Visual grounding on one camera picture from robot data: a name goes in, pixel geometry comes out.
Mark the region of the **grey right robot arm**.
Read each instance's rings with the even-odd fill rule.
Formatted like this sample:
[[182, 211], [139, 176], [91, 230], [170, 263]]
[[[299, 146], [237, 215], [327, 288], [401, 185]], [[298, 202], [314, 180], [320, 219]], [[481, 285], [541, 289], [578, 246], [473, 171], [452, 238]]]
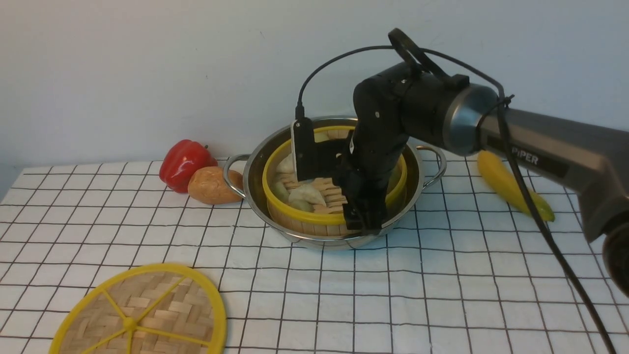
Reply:
[[607, 273], [628, 293], [629, 139], [626, 131], [506, 109], [509, 141], [499, 133], [496, 92], [456, 75], [380, 73], [353, 92], [357, 126], [335, 183], [361, 228], [379, 230], [387, 184], [411, 137], [456, 155], [481, 150], [516, 163], [576, 193], [588, 242], [605, 235]]

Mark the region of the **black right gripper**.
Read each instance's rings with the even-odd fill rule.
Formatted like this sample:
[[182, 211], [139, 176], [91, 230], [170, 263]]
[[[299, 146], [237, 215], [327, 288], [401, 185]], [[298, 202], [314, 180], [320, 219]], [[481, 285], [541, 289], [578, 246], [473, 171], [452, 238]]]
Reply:
[[382, 74], [353, 90], [357, 125], [339, 165], [348, 230], [379, 232], [386, 220], [389, 179], [409, 138], [400, 123], [400, 103], [395, 82]]

